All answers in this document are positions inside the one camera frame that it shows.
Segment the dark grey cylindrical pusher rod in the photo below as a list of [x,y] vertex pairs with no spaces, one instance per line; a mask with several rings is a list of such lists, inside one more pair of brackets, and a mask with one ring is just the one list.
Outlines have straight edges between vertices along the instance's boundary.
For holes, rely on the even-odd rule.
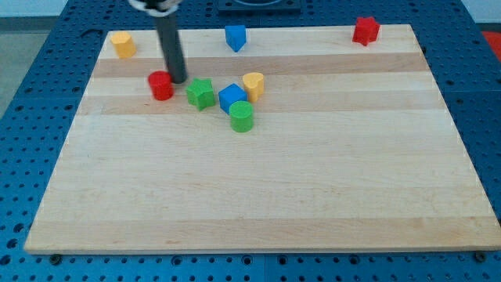
[[165,66],[171,75],[171,82],[182,84],[188,78],[185,57],[182,51],[176,17],[174,13],[155,19],[160,47],[164,55]]

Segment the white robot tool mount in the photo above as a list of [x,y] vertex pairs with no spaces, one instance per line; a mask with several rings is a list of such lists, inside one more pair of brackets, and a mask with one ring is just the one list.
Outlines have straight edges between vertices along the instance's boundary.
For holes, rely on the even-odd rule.
[[129,5],[150,16],[169,16],[178,10],[182,0],[128,0]]

